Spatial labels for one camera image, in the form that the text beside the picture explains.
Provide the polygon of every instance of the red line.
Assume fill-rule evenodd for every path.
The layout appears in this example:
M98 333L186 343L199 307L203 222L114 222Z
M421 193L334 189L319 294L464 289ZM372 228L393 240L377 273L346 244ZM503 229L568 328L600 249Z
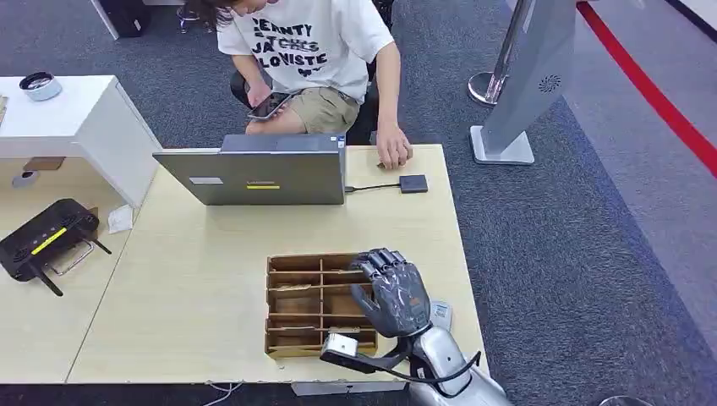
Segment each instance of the red line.
M595 13L595 10L587 2L577 4L577 10L583 15L595 35L603 43L607 52L615 59L622 72L638 88L650 106L670 126L672 131L694 152L700 161L717 178L717 149L714 148L704 135L694 128L692 123L677 110L660 89L645 74L639 65L630 57L624 47L607 28L607 25Z

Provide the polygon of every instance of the wooden compartment box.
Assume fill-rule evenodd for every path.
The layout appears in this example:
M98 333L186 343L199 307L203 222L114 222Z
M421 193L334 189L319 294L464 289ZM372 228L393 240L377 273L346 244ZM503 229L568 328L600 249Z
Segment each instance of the wooden compartment box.
M330 332L358 339L358 351L374 355L376 330L353 301L359 283L371 295L361 271L349 271L356 254L270 257L266 267L265 351L272 358L318 357Z

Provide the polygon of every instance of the person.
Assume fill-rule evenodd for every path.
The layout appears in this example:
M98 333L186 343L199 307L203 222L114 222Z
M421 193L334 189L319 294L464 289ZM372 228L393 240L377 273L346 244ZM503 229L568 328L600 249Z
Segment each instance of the person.
M397 117L400 54L371 0L195 1L249 88L245 103L255 107L273 91L296 93L268 121L250 122L247 134L347 131L364 101L366 64L375 60L381 163L393 169L411 159Z

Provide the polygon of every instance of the yellow stripe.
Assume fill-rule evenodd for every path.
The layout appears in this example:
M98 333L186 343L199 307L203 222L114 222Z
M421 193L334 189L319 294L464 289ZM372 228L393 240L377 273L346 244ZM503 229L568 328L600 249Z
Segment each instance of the yellow stripe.
M247 184L247 189L249 190L276 190L281 189L282 187L278 184L273 185L267 185L267 184Z
M32 250L32 255L37 255L38 252L44 250L45 247L47 247L48 245L50 245L50 243L51 243L52 241L58 239L61 235L65 234L66 232L67 232L67 229L66 229L65 227L60 228L60 231L54 233L49 239L46 239L44 243L38 245L37 248L35 248L34 250Z

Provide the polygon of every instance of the light wooden desk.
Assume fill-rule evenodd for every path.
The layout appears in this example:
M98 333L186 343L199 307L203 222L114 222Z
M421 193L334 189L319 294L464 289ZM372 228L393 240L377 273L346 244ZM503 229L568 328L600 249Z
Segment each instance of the light wooden desk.
M358 192L345 206L206 207L161 168L68 382L393 380L264 354L267 256L375 247L415 262L431 298L452 304L462 351L484 351L441 147L416 146L400 173L376 162L373 148L350 148L348 184L424 173L430 192ZM392 344L381 340L379 354Z
M47 275L65 292L55 296L37 279L14 281L0 267L0 382L65 382L92 316L119 259L128 233L107 235L104 224L123 198L81 159L68 159L56 172L42 172L27 189L13 189L13 176L26 160L0 160L0 239L46 207L72 197L87 208L98 207L100 241L112 251L95 250L62 277Z

